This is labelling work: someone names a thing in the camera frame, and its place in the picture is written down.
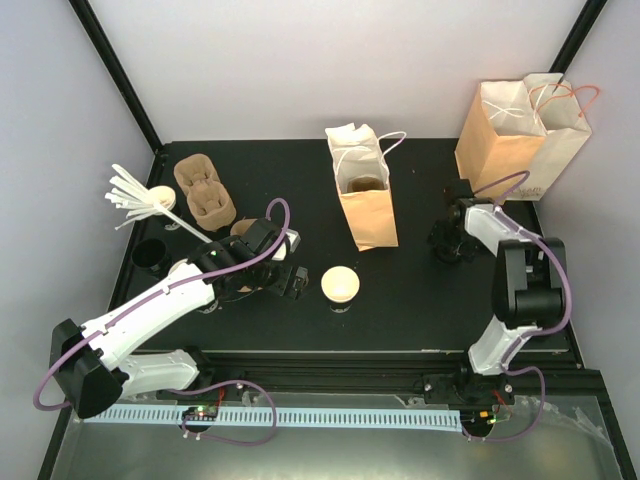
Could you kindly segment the stack of paper cups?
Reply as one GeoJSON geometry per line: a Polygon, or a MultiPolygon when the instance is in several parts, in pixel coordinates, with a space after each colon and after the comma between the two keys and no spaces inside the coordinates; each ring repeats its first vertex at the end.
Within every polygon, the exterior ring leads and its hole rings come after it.
{"type": "Polygon", "coordinates": [[[206,279],[197,279],[177,286],[181,280],[202,275],[193,263],[182,260],[174,264],[166,278],[169,293],[166,295],[171,307],[182,315],[216,301],[213,286],[206,279]]]}

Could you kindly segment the small brown paper bag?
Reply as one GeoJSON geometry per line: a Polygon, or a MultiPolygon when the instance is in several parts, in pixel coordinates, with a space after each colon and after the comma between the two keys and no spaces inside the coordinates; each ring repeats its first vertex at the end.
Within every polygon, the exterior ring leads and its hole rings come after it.
{"type": "Polygon", "coordinates": [[[359,251],[399,245],[386,156],[406,138],[404,131],[381,136],[367,124],[349,123],[325,130],[342,210],[359,251]],[[348,182],[362,175],[384,181],[384,191],[348,193],[348,182]]]}

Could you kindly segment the brown pulp cup carrier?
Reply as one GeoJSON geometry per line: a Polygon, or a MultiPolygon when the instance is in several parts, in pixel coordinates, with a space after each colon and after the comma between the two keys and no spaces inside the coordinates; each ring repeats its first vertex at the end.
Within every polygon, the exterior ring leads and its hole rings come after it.
{"type": "Polygon", "coordinates": [[[386,185],[383,180],[376,176],[362,175],[351,179],[347,185],[348,193],[359,193],[371,190],[384,191],[386,185]]]}

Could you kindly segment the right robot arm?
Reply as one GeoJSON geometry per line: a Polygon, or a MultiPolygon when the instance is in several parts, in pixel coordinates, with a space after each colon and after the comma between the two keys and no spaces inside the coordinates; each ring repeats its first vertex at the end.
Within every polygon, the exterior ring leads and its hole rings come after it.
{"type": "Polygon", "coordinates": [[[457,396],[476,403],[491,390],[488,376],[501,375],[534,336],[562,330],[571,314],[564,243],[542,238],[509,217],[488,198],[473,194],[470,182],[444,189],[447,217],[434,223],[428,243],[448,264],[471,261],[482,248],[495,258],[492,318],[468,349],[471,368],[454,379],[457,396]]]}

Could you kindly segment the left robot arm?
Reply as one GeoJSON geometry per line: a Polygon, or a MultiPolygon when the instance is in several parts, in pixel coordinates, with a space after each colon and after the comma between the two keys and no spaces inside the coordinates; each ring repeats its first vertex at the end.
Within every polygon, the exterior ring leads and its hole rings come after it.
{"type": "Polygon", "coordinates": [[[56,325],[50,366],[67,405],[87,419],[139,393],[183,390],[193,399],[207,397],[215,376],[194,350],[138,355],[136,349],[186,314],[236,294],[296,296],[307,273],[284,261],[299,242],[297,231],[259,218],[240,235],[199,245],[158,284],[117,309],[81,325],[71,319],[56,325]]]}

